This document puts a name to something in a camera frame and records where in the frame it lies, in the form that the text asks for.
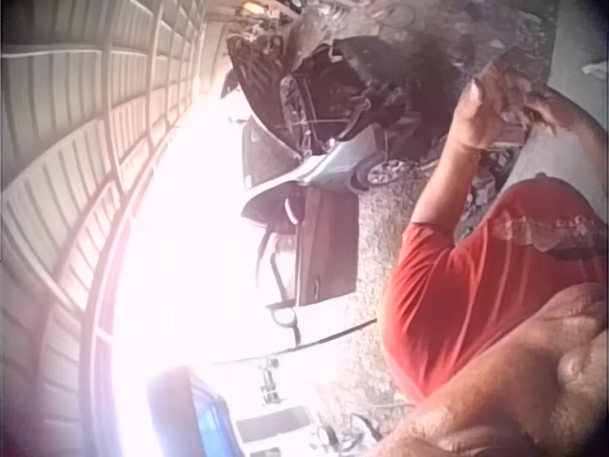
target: gravel ground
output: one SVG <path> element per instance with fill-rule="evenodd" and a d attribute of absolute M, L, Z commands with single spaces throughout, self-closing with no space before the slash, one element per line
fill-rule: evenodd
<path fill-rule="evenodd" d="M 396 3 L 414 8 L 414 24 L 404 29 L 373 19 L 374 12 Z M 378 0 L 351 10 L 328 14 L 311 7 L 291 33 L 288 49 L 294 65 L 319 43 L 356 34 L 379 34 L 407 46 L 413 32 L 427 31 L 441 41 L 452 62 L 462 69 L 460 86 L 488 61 L 513 46 L 524 53 L 515 62 L 538 81 L 546 81 L 552 55 L 558 2 L 460 0 Z M 403 13 L 401 19 L 409 22 Z M 395 265 L 414 203 L 428 175 L 409 176 L 360 198 L 360 250 L 357 292 L 303 309 L 299 314 L 303 338 L 312 341 L 374 317 L 389 271 Z M 469 220 L 477 223 L 487 207 Z M 282 357 L 280 370 L 312 387 L 313 404 L 339 432 L 348 414 L 367 416 L 383 433 L 393 429 L 412 409 L 395 391 L 385 372 L 376 327 L 368 327 L 340 340 Z"/>

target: red shirt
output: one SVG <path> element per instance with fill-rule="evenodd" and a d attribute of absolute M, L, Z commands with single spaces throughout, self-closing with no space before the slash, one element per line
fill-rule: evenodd
<path fill-rule="evenodd" d="M 410 224 L 378 310 L 398 389 L 419 403 L 558 291 L 606 284 L 606 249 L 606 224 L 552 178 L 510 188 L 456 246 Z"/>

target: car wheel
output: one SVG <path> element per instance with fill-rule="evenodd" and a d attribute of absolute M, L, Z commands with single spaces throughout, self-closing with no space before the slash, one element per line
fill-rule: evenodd
<path fill-rule="evenodd" d="M 380 188 L 404 178 L 411 168 L 411 163 L 405 159 L 385 158 L 377 154 L 360 163 L 355 172 L 355 179 L 363 188 Z"/>

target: windshield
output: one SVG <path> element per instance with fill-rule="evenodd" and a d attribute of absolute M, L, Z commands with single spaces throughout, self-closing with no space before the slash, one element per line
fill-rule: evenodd
<path fill-rule="evenodd" d="M 246 189 L 297 168 L 301 161 L 250 117 L 243 130 L 243 170 Z"/>

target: car door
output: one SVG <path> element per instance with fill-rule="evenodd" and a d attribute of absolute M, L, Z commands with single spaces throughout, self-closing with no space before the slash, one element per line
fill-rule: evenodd
<path fill-rule="evenodd" d="M 306 306 L 355 290 L 357 196 L 292 181 L 253 196 L 242 214 L 265 227 L 255 273 L 264 306 Z"/>
<path fill-rule="evenodd" d="M 297 235 L 296 302 L 311 305 L 355 291 L 358 265 L 358 198 L 306 188 Z"/>

